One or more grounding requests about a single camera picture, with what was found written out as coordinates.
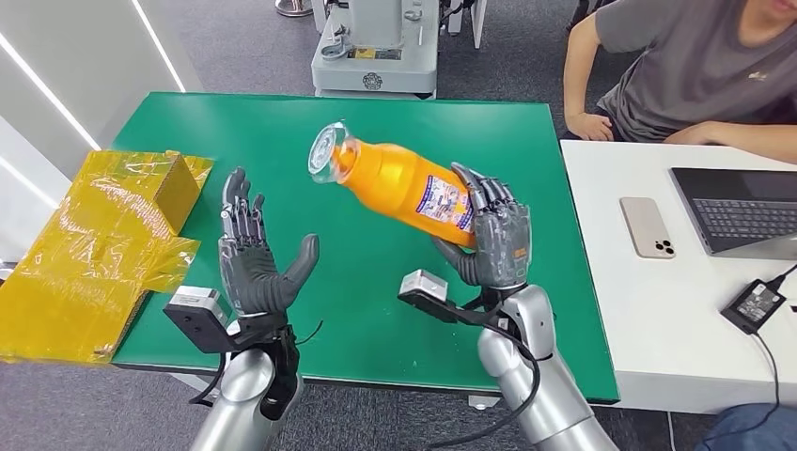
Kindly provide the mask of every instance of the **bottle cap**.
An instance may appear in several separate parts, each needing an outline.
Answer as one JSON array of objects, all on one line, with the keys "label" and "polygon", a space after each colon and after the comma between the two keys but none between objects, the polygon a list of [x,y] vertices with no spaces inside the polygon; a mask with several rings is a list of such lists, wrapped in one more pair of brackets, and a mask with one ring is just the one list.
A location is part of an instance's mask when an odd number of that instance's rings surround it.
[{"label": "bottle cap", "polygon": [[327,125],[307,157],[307,171],[317,183],[341,181],[352,169],[357,143],[343,122]]}]

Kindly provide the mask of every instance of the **orange bottle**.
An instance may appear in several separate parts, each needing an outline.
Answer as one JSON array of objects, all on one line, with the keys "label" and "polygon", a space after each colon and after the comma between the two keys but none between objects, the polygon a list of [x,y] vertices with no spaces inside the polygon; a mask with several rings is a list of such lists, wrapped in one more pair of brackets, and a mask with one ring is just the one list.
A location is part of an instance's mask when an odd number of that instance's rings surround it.
[{"label": "orange bottle", "polygon": [[395,144],[369,144],[341,122],[324,127],[307,170],[349,188],[366,207],[460,246],[474,248],[474,211],[460,178]]}]

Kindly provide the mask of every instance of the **robotic arm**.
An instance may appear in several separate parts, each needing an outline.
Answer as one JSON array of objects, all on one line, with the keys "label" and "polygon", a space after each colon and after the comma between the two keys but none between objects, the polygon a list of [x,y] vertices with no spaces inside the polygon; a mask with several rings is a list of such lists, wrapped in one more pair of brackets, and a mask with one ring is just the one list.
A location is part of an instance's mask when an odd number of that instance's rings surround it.
[{"label": "robotic arm", "polygon": [[[531,257],[528,207],[518,203],[509,187],[497,179],[457,163],[452,169],[467,186],[476,211],[477,249],[466,254],[455,244],[433,240],[466,284],[482,287],[481,294],[460,309],[445,297],[443,280],[418,271],[405,277],[399,298],[443,321],[484,327],[478,340],[479,359],[514,410],[509,419],[517,418],[535,449],[617,450],[556,348],[548,295],[526,284]],[[481,436],[433,443],[429,449]]]},{"label": "robotic arm", "polygon": [[167,312],[201,350],[232,356],[219,397],[196,435],[191,448],[195,451],[270,449],[304,387],[287,310],[318,262],[319,239],[307,235],[299,255],[279,273],[266,241],[263,196],[258,194],[250,208],[249,187],[241,168],[227,178],[221,211],[224,235],[218,243],[225,291],[241,331],[227,335],[217,322],[198,326],[202,318],[185,309]]}]

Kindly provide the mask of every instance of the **gray carpet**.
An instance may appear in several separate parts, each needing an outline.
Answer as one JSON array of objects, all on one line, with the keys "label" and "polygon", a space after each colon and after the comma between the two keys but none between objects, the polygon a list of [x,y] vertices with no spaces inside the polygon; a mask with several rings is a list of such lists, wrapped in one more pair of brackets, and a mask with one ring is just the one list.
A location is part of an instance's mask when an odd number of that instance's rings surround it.
[{"label": "gray carpet", "polygon": [[[439,97],[549,103],[564,131],[561,71],[573,1],[492,0],[482,49],[473,49],[470,23],[441,39]],[[169,0],[167,13],[209,91],[313,92],[309,64],[318,42],[311,18],[277,16],[270,1]],[[633,60],[601,54],[589,103],[607,91]],[[186,449],[206,413],[188,406],[195,392],[165,374],[60,365],[0,364],[0,449]],[[309,386],[277,449],[381,451],[489,425],[503,407],[477,412],[464,397]],[[597,409],[620,449],[670,448],[664,412]],[[679,417],[678,451],[708,427],[705,418]],[[528,449],[516,426],[460,450]]]}]

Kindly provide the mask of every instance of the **yellow plastic bag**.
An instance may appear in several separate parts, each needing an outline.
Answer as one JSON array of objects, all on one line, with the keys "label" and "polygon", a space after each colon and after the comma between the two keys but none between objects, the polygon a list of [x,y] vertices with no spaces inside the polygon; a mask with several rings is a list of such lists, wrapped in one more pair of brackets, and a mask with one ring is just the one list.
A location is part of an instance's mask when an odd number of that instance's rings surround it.
[{"label": "yellow plastic bag", "polygon": [[212,161],[99,151],[0,287],[0,359],[107,363],[147,290],[177,289],[180,238]]}]

